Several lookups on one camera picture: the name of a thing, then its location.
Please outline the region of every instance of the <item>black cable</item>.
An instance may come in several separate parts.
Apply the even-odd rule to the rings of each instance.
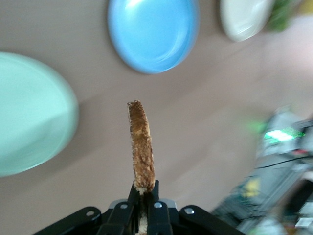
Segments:
[[[267,166],[257,167],[257,168],[255,168],[255,169],[263,169],[263,168],[267,168],[267,167],[271,167],[271,166],[279,165],[279,164],[282,164],[282,163],[292,162],[292,161],[295,161],[295,160],[299,160],[299,159],[306,159],[306,158],[313,158],[313,156],[306,156],[306,157],[301,157],[301,158],[294,158],[294,159],[290,159],[290,160],[283,161],[283,162],[280,162],[280,163],[275,163],[275,164],[272,164],[272,165],[267,165]]]

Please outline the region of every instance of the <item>white plate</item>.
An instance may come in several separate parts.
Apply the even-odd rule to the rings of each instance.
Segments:
[[[233,41],[246,40],[267,23],[274,0],[221,0],[221,20],[226,35]]]

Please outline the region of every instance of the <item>blue plate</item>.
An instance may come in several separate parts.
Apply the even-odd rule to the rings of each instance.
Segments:
[[[76,97],[47,65],[0,52],[0,177],[57,155],[78,122]]]
[[[110,0],[108,27],[120,57],[143,73],[160,73],[182,62],[200,24],[197,0]]]

